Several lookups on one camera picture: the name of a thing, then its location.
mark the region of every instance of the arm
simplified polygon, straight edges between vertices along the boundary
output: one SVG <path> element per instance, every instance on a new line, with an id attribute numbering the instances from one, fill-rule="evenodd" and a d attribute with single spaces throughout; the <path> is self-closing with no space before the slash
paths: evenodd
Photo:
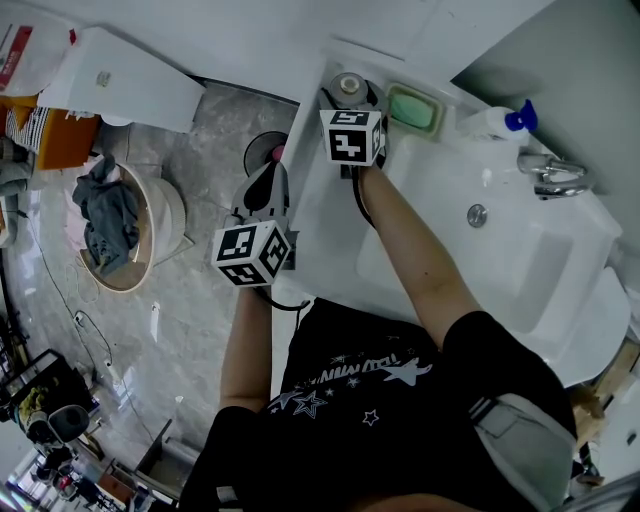
<path id="1" fill-rule="evenodd" d="M 271 306 L 243 288 L 222 364 L 220 409 L 236 405 L 259 412 L 270 394 Z"/>
<path id="2" fill-rule="evenodd" d="M 481 310 L 453 259 L 383 172 L 361 171 L 362 197 L 418 318 L 442 350 L 449 328 Z"/>

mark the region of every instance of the white bottle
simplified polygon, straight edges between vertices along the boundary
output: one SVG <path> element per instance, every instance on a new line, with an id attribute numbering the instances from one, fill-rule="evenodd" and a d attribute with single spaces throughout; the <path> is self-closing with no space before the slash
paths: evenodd
<path id="1" fill-rule="evenodd" d="M 526 142 L 529 132 L 538 127 L 538 116 L 530 100 L 519 112 L 492 107 L 460 121 L 458 132 L 475 140 Z"/>

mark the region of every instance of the sink drain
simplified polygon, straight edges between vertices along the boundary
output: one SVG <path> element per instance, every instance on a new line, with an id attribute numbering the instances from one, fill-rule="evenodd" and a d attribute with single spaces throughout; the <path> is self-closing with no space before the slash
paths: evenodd
<path id="1" fill-rule="evenodd" d="M 467 212 L 467 222 L 471 227 L 481 228 L 487 222 L 487 209 L 481 204 L 474 204 Z"/>

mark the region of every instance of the white cable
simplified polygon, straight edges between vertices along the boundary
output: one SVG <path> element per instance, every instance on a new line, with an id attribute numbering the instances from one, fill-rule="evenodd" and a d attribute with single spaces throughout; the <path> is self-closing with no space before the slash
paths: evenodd
<path id="1" fill-rule="evenodd" d="M 74 266 L 72 263 L 67 263 L 64 267 L 64 282 L 65 285 L 67 287 L 67 295 L 65 297 L 65 300 L 69 299 L 69 279 L 68 279 L 68 274 L 67 274 L 67 269 L 71 268 L 71 270 L 73 270 L 76 274 L 76 293 L 78 294 L 78 297 L 80 298 L 80 301 L 84 304 L 94 304 L 95 302 L 98 301 L 98 299 L 100 298 L 100 287 L 98 286 L 98 283 L 96 283 L 93 278 L 91 278 L 91 282 L 93 283 L 93 285 L 96 287 L 96 297 L 92 300 L 86 300 L 82 294 L 80 293 L 80 274 L 78 273 L 78 269 L 76 266 Z M 89 274 L 89 271 L 83 266 L 80 267 L 81 269 L 83 269 L 85 272 L 87 272 L 87 274 Z"/>

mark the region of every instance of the soap bar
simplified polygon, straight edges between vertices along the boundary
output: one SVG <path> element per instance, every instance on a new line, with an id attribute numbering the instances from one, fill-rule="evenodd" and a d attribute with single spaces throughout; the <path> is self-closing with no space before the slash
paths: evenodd
<path id="1" fill-rule="evenodd" d="M 407 94 L 391 98 L 391 116 L 401 123 L 424 129 L 431 124 L 433 107 Z"/>

